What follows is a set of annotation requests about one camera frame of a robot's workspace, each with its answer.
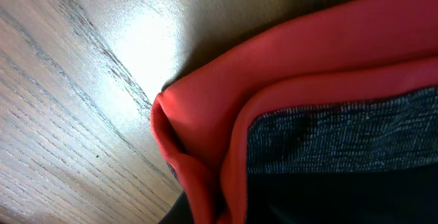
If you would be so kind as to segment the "black leggings red waistband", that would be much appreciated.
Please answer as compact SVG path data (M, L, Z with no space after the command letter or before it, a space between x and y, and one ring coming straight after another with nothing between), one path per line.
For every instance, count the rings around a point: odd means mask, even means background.
M436 223L437 0L278 25L159 93L194 223Z

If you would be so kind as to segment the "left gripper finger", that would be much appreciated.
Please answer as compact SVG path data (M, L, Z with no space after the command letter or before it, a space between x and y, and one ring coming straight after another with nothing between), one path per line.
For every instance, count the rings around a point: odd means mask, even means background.
M182 192L159 224L194 224L188 197Z

